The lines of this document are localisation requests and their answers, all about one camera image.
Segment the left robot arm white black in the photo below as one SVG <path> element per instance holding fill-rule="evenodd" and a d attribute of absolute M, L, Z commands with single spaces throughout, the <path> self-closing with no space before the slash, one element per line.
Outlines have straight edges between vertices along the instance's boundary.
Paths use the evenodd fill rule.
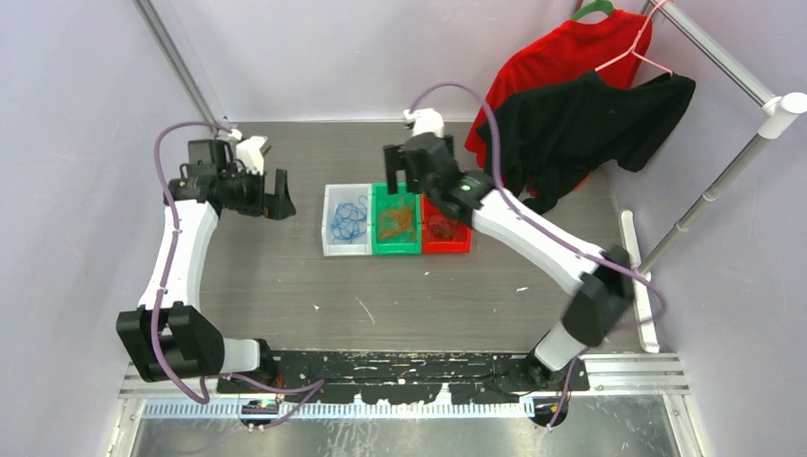
<path fill-rule="evenodd" d="M 287 172 L 277 169 L 266 191 L 264 136 L 203 139 L 188 144 L 187 162 L 167 184 L 157 264 L 136 309 L 120 313 L 117 334 L 146 382 L 167 380 L 154 353 L 157 344 L 181 378 L 240 373 L 256 393 L 274 387 L 278 369 L 267 342 L 226 338 L 201 312 L 200 287 L 207 249 L 224 211 L 283 220 L 295 215 Z"/>

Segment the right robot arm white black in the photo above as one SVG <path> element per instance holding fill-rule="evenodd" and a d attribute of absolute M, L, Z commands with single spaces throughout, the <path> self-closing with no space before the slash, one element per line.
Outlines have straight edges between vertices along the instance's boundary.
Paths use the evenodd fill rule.
<path fill-rule="evenodd" d="M 463 171 L 450 137 L 422 133 L 401 145 L 387 145 L 387 184 L 398 190 L 398 172 L 408 191 L 420 193 L 447 219 L 505 244 L 527 259 L 570 296 L 560 320 L 531 350 L 528 377 L 539 390 L 561 383 L 565 369 L 586 348 L 600 345 L 633 305 L 630 257 L 624 248 L 585 242 L 541 219 L 480 170 Z"/>

